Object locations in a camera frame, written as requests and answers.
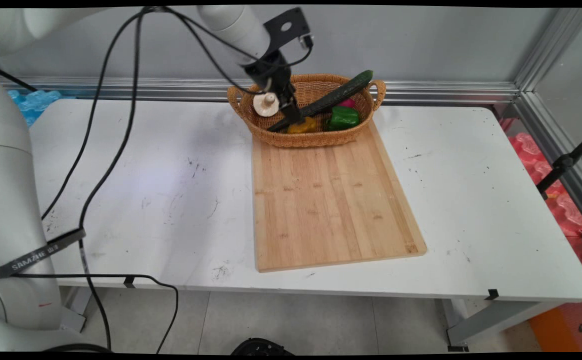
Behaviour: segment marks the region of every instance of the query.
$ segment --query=gray floor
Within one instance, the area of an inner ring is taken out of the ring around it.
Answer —
[[[172,290],[102,289],[112,349],[154,353],[173,316]],[[486,302],[467,303],[477,312]],[[85,337],[106,345],[91,299]],[[433,299],[179,292],[179,311],[160,353],[230,354],[249,337],[266,338],[296,355],[447,353],[442,305]],[[524,322],[469,343],[472,353],[540,351]]]

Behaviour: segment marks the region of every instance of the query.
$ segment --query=cucumber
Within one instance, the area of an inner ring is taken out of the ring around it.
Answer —
[[[371,70],[358,73],[358,75],[349,80],[346,84],[331,91],[316,102],[301,108],[300,114],[302,115],[302,118],[304,119],[307,116],[314,116],[319,112],[323,112],[325,110],[331,109],[332,107],[335,107],[337,104],[340,104],[342,101],[345,101],[351,96],[357,94],[359,91],[362,91],[362,89],[366,88],[372,79],[373,71]],[[289,123],[287,122],[286,118],[283,118],[266,130],[269,132],[279,132],[287,126],[289,126]]]

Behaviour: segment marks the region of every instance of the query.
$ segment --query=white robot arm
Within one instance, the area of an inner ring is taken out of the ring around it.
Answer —
[[[0,56],[15,53],[55,30],[105,9],[0,9]],[[260,23],[246,5],[204,5],[197,9],[216,36],[256,59],[265,59],[266,62],[259,63],[231,50],[236,63],[262,89],[270,87],[276,93],[285,116],[300,119],[293,96],[295,89],[289,82],[291,71],[284,66],[286,62],[278,50],[289,39],[273,41],[270,34],[275,32]],[[0,85],[0,266],[46,243],[26,121]],[[53,264],[47,257],[22,273],[53,274]],[[58,330],[60,319],[60,291],[55,279],[0,279],[0,351],[42,351],[83,343],[79,333]]]

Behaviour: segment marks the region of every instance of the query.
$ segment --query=green bell pepper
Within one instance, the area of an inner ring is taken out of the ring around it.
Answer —
[[[346,106],[333,106],[331,117],[327,121],[327,132],[337,132],[356,127],[360,124],[357,110]]]

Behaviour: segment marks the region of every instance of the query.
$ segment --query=yellow bell pepper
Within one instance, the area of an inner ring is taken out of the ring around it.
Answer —
[[[305,133],[315,133],[318,131],[318,121],[312,118],[311,116],[307,116],[304,118],[304,121],[299,123],[293,123],[289,125],[286,129],[287,134],[305,134]]]

